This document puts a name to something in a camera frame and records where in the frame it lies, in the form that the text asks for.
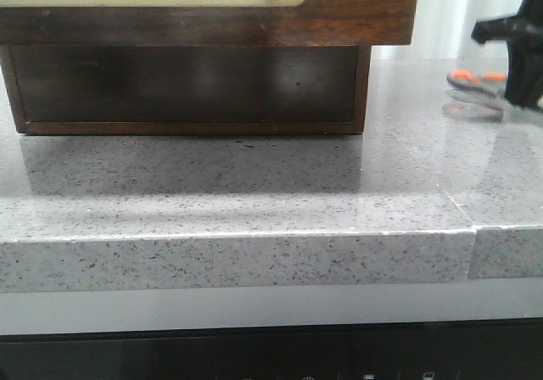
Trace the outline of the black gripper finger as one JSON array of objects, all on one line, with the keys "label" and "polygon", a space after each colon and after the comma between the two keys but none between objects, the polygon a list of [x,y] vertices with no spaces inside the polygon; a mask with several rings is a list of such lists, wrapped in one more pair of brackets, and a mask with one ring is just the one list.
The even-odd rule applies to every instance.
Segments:
[{"label": "black gripper finger", "polygon": [[507,43],[506,98],[519,107],[535,109],[542,98],[542,0],[523,0],[514,25],[520,34]]},{"label": "black gripper finger", "polygon": [[495,20],[480,20],[475,23],[471,38],[478,44],[490,41],[513,42],[518,39],[517,23],[519,17],[509,16]]}]

